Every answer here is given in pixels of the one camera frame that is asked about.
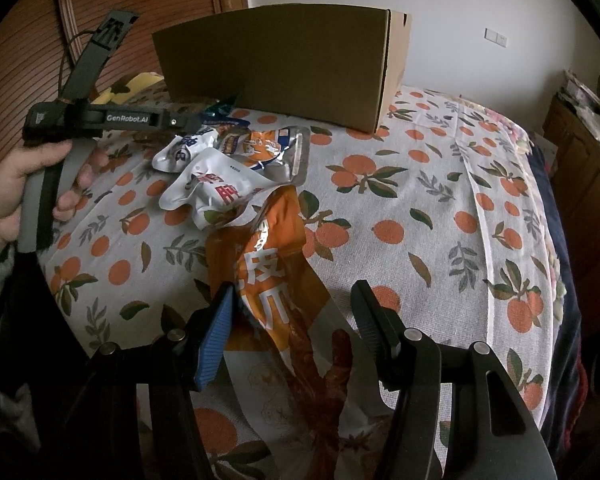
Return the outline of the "person's left hand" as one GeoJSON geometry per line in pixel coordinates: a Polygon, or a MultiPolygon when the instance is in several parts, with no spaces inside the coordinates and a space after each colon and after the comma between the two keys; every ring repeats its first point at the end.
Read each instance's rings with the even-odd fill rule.
{"type": "MultiPolygon", "coordinates": [[[[0,162],[0,253],[18,237],[20,203],[27,176],[61,162],[71,148],[70,141],[43,144],[36,148],[14,148],[0,162]]],[[[80,169],[72,188],[58,198],[53,209],[55,220],[67,222],[73,218],[82,192],[92,185],[100,168],[107,164],[106,152],[95,148],[80,169]]]]}

